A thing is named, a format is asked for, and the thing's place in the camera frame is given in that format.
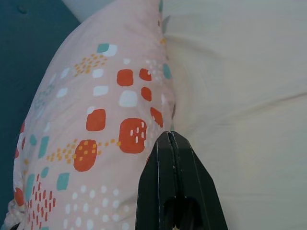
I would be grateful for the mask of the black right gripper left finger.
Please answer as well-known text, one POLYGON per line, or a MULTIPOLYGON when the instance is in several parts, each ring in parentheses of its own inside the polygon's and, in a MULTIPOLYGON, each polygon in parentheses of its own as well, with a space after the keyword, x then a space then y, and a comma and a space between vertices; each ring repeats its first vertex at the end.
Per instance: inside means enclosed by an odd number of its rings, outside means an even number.
POLYGON ((158 137, 141 174, 135 230, 173 230, 176 183, 170 134, 158 137))

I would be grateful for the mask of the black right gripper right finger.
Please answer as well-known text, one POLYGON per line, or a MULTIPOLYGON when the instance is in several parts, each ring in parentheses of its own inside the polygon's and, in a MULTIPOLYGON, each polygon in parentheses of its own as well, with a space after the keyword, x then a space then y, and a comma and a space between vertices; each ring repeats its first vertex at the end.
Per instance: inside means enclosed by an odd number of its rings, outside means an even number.
POLYGON ((171 143, 177 170, 179 230, 228 230, 212 177, 189 141, 172 132, 171 143))

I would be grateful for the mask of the pink pillow with dot print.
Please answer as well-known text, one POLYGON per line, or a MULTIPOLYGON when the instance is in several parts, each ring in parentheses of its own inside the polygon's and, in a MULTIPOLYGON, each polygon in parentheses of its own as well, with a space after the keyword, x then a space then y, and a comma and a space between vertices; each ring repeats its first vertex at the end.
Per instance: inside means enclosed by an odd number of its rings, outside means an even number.
POLYGON ((0 230, 134 230, 175 111, 162 13, 163 0, 115 0, 62 43, 20 130, 0 230))

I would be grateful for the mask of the cream bed mattress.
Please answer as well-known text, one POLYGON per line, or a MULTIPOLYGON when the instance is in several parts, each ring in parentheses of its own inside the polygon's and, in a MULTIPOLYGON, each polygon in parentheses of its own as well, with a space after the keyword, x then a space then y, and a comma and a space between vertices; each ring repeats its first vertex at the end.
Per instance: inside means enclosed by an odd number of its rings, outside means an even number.
POLYGON ((175 130, 229 230, 307 230, 307 0, 164 0, 175 130))

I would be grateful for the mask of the teal upholstered headboard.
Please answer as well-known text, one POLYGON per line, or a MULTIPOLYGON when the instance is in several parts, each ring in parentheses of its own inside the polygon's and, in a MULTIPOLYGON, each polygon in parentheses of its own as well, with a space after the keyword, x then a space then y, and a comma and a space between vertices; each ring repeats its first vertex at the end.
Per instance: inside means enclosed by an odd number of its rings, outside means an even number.
POLYGON ((0 227, 21 126, 45 71, 79 25, 62 0, 0 0, 0 227))

